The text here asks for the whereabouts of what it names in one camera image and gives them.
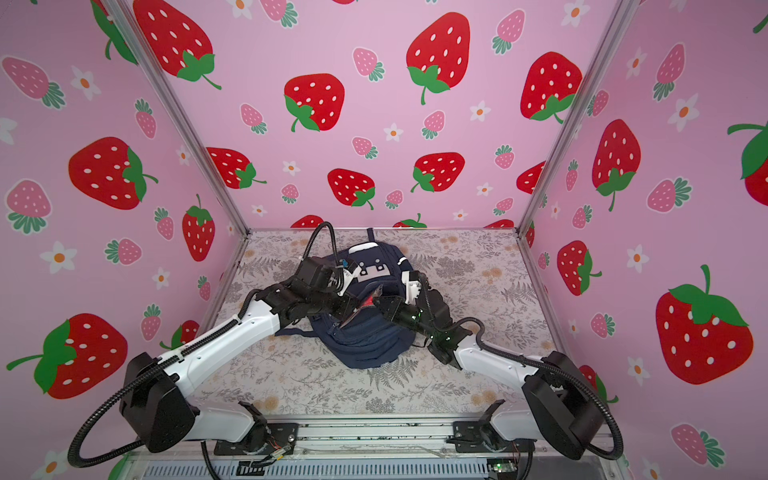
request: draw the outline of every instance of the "navy blue backpack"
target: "navy blue backpack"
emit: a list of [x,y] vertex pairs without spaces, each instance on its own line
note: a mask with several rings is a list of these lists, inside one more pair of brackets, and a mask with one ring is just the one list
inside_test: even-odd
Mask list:
[[[339,252],[339,260],[354,260],[361,267],[347,292],[358,300],[365,299],[382,287],[382,296],[406,295],[401,274],[413,270],[398,247],[376,242],[373,229],[368,229],[368,242]],[[341,321],[323,313],[310,318],[312,331],[285,328],[276,336],[301,335],[315,337],[351,369],[369,369],[393,362],[405,352],[415,338],[415,332],[389,322],[376,308],[365,308],[341,328]]]

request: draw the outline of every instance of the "pink wall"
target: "pink wall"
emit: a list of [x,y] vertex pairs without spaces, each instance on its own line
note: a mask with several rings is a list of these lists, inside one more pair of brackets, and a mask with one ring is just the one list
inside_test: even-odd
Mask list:
[[[532,250],[574,361],[618,398],[635,478],[765,478],[768,148],[765,131],[728,130],[766,123],[768,31],[753,28],[768,10],[671,4],[637,10],[601,82],[607,97],[548,188]],[[606,182],[613,167],[620,176]],[[587,277],[585,249],[601,276]]]
[[[223,162],[225,153],[247,159],[256,181],[266,181],[252,183],[253,173],[243,173],[249,180],[242,184],[234,162],[220,169],[224,180],[233,180],[229,192],[252,227],[290,227],[306,215],[338,227],[391,227],[405,219],[429,227],[484,227],[498,220],[518,223],[528,204],[533,184],[523,183],[540,172],[560,127],[553,114],[567,115],[566,97],[578,87],[579,70],[588,67],[615,2],[586,3],[174,0],[171,7],[136,0],[134,13],[203,142],[230,150],[214,151],[214,159]],[[265,10],[265,4],[283,8]],[[187,49],[191,61],[180,55]],[[534,65],[548,52],[557,55]],[[186,66],[181,71],[180,62]],[[552,70],[557,63],[560,69]],[[430,65],[440,69],[436,79],[421,72]],[[301,78],[313,74],[325,75]],[[538,90],[531,91],[532,84]],[[311,93],[327,85],[332,90]],[[545,119],[529,120],[551,96],[550,108],[539,115]],[[296,122],[296,115],[307,118]],[[428,131],[422,135],[427,127],[438,135],[428,140]],[[497,154],[504,145],[514,161],[505,151]],[[435,192],[413,177],[416,161],[431,154],[423,171],[435,168],[438,177],[421,183]],[[454,163],[443,168],[443,161]],[[460,164],[463,169],[451,174]],[[335,169],[356,178],[341,172],[332,190],[327,177]],[[333,183],[338,176],[331,176]],[[365,190],[360,207],[350,205],[356,190]],[[397,190],[402,194],[390,195]],[[388,208],[388,201],[399,207]]]
[[[131,54],[113,43],[109,60],[107,43],[89,2],[13,2],[0,20],[0,190],[11,220],[0,228],[2,365],[44,353],[45,343],[43,358],[2,370],[3,478],[108,477],[116,461],[76,470],[61,453],[122,386],[124,362],[143,351],[162,352],[160,341],[170,345],[182,323],[201,320],[212,300],[200,295],[198,278],[207,277],[213,298],[237,242],[194,160],[180,161],[182,140],[144,74],[121,56]],[[53,108],[50,99],[62,96],[65,104]],[[134,104],[142,98],[151,117],[137,116]],[[106,137],[113,139],[93,145]],[[128,146],[159,183],[136,175]],[[147,189],[138,202],[140,178]],[[23,179],[31,181],[19,184]],[[182,239],[182,220],[197,206],[196,194],[216,227],[203,261],[193,260]],[[159,228],[158,207],[170,218]],[[138,245],[141,256],[136,260],[137,251],[124,241],[113,263],[105,250],[123,239]],[[160,270],[163,283],[156,281]],[[152,308],[145,315],[153,305],[159,314]],[[88,456],[123,445],[134,433],[114,411],[92,436]]]

